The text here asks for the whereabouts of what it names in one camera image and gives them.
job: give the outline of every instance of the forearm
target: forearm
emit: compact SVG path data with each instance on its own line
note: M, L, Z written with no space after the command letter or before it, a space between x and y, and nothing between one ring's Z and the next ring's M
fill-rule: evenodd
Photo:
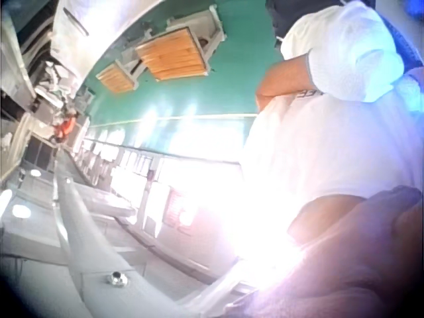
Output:
M275 96L315 89L307 70L307 55L273 65L256 90L256 104L263 110Z

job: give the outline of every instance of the wooden panel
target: wooden panel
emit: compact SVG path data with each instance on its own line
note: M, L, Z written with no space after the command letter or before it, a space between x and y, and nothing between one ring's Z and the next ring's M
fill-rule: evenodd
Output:
M164 34L136 49L143 64L158 80L206 75L200 50L189 28Z
M132 91L135 88L134 81L116 63L98 73L97 78L115 94Z

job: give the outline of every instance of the teal wall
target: teal wall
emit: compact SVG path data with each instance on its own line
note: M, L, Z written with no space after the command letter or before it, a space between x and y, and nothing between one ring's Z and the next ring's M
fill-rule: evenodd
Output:
M211 1L196 1L183 6L167 1L142 19L158 28L171 17L207 9ZM274 37L264 1L216 1L226 41L209 60L211 73L206 77L156 82L150 72L139 79L136 91L113 95L95 75L119 54L108 51L96 64L85 84L96 93L89 114L89 134L98 138L102 130L124 129L124 144L162 152L197 157L236 160L256 112L254 91L266 69L280 60L274 49ZM249 117L175 119L184 115L250 114ZM156 118L154 127L148 118Z

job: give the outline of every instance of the person in orange shirt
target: person in orange shirt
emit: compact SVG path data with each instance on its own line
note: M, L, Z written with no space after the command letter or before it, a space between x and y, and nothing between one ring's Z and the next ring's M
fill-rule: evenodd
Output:
M54 136L58 142L64 142L75 127L77 113L75 109L70 109L66 113L62 124L54 126Z

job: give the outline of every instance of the orange shirt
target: orange shirt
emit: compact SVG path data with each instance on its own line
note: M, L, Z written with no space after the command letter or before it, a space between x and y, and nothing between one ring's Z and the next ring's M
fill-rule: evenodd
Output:
M72 129L74 129L76 122L77 119L75 117L72 117L71 119L64 121L60 125L60 130L62 131L64 136L68 136L72 132Z

